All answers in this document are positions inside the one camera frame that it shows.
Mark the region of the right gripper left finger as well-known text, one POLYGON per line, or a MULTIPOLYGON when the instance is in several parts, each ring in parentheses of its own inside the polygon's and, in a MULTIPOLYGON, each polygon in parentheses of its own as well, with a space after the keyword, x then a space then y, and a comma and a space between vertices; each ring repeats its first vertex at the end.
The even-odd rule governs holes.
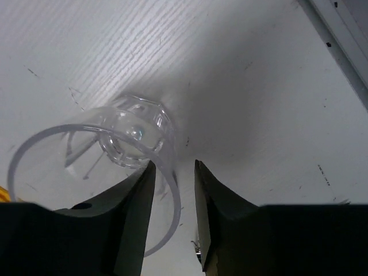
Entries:
POLYGON ((1 204, 2 275, 140 275, 155 190, 148 163, 70 209, 1 204))

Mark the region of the clear drinking glass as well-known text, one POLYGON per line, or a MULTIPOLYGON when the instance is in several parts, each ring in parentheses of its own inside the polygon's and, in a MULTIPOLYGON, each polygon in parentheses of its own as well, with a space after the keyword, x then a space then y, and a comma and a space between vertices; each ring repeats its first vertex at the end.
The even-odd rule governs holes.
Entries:
POLYGON ((173 120, 163 104, 125 94, 23 142, 7 171, 13 202, 58 210, 99 195, 149 162, 156 167, 145 255, 172 238, 181 218, 173 120))

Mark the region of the yellow Pikachu cloth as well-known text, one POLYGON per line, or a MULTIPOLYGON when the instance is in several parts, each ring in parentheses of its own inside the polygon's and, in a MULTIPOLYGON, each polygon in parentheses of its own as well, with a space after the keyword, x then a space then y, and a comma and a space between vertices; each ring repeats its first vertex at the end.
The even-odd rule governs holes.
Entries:
POLYGON ((10 203, 10 202, 20 203, 20 202, 24 202, 24 201, 20 198, 17 198, 16 201, 12 201, 12 199, 10 198, 9 192, 6 189, 4 189, 3 187, 0 187, 0 202, 1 203, 10 203))

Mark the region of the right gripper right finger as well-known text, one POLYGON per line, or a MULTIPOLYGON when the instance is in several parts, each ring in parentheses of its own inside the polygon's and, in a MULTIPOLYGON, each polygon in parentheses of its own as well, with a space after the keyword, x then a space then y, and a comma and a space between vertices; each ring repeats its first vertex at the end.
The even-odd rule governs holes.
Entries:
POLYGON ((256 206, 194 165, 206 275, 366 275, 367 205, 256 206))

